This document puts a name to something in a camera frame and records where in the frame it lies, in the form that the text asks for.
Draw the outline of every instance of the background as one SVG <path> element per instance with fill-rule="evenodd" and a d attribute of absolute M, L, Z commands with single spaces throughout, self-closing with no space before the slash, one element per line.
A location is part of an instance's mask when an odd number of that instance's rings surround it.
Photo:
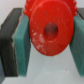
<path fill-rule="evenodd" d="M 26 0 L 0 0 L 0 24 L 14 7 L 24 7 Z M 84 7 L 84 0 L 77 0 Z M 84 84 L 76 69 L 69 46 L 55 57 L 46 57 L 31 46 L 27 77 L 6 78 L 2 84 Z"/>

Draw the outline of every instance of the white surface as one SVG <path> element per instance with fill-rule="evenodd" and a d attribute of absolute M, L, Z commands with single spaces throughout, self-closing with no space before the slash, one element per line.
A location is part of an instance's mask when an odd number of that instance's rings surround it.
<path fill-rule="evenodd" d="M 14 7 L 24 7 L 26 0 L 0 0 L 0 24 Z M 84 7 L 84 0 L 77 0 Z M 27 77 L 6 78 L 2 84 L 84 84 L 73 61 L 69 46 L 55 57 L 46 57 L 31 47 Z"/>

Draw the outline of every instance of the green foam block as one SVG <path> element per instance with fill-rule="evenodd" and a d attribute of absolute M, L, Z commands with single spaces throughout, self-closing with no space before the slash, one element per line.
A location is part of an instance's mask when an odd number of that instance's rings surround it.
<path fill-rule="evenodd" d="M 18 74 L 26 76 L 30 56 L 29 19 L 23 15 L 13 36 Z"/>
<path fill-rule="evenodd" d="M 70 49 L 81 76 L 84 76 L 84 20 L 79 15 L 74 18 L 74 35 Z"/>

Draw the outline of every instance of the hole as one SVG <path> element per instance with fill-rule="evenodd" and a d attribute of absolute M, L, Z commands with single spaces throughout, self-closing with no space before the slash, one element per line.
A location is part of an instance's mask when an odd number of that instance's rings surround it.
<path fill-rule="evenodd" d="M 55 23 L 50 22 L 44 29 L 44 36 L 47 40 L 54 40 L 58 35 L 58 27 Z"/>

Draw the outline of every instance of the red spool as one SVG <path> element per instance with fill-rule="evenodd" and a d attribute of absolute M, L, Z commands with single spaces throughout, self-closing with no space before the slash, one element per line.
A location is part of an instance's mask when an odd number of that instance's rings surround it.
<path fill-rule="evenodd" d="M 71 2 L 76 5 L 73 0 L 27 0 L 24 13 L 30 19 L 31 41 L 40 53 L 57 55 L 71 42 L 77 11 Z"/>

